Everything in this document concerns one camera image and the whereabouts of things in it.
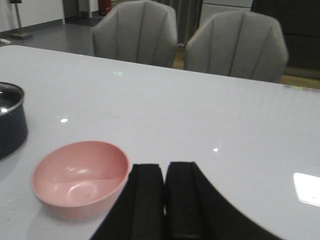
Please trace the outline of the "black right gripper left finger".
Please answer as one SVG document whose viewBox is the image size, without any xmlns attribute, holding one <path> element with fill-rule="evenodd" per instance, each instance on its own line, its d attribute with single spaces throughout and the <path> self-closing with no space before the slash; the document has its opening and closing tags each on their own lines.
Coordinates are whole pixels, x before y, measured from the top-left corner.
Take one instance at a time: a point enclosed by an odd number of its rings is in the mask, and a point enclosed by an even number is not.
<svg viewBox="0 0 320 240">
<path fill-rule="evenodd" d="M 92 240 L 162 240 L 164 181 L 157 164 L 134 164 L 128 181 Z"/>
</svg>

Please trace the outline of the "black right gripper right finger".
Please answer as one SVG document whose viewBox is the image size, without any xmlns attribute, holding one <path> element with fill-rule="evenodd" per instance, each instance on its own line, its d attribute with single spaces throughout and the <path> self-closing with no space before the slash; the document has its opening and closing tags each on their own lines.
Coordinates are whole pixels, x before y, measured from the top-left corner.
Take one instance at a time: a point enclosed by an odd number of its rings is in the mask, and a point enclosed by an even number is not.
<svg viewBox="0 0 320 240">
<path fill-rule="evenodd" d="M 170 240 L 276 240 L 229 203 L 195 162 L 171 162 L 165 177 Z"/>
</svg>

